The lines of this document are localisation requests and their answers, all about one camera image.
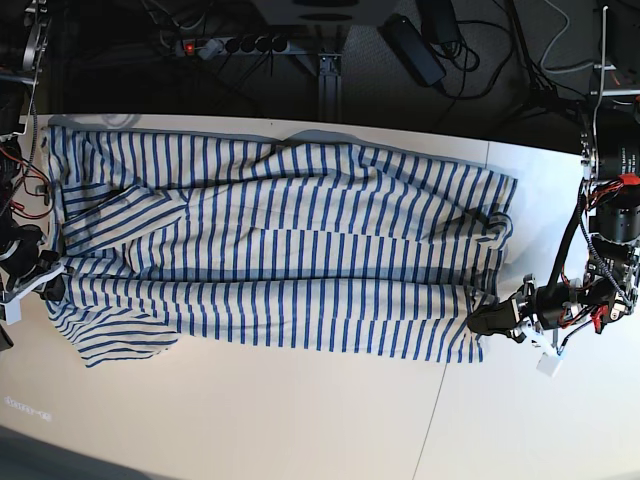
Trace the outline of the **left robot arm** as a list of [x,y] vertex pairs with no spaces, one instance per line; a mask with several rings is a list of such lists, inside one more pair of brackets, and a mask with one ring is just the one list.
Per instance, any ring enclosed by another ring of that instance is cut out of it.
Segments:
[[528,342],[546,360],[563,357],[567,337],[596,333],[634,312],[639,300],[639,92],[609,87],[611,75],[639,77],[639,4],[601,1],[600,35],[589,98],[573,110],[583,123],[584,168],[548,280],[523,278],[506,300],[478,307],[467,319],[481,339]]

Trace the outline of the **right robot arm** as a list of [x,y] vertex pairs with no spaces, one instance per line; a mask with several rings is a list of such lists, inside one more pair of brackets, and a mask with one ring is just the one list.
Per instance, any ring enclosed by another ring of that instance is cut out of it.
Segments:
[[1,308],[5,318],[26,294],[44,300],[59,296],[59,255],[43,248],[46,235],[16,200],[19,190],[53,209],[49,177],[35,166],[38,140],[35,93],[40,63],[48,45],[50,14],[46,1],[1,3]]

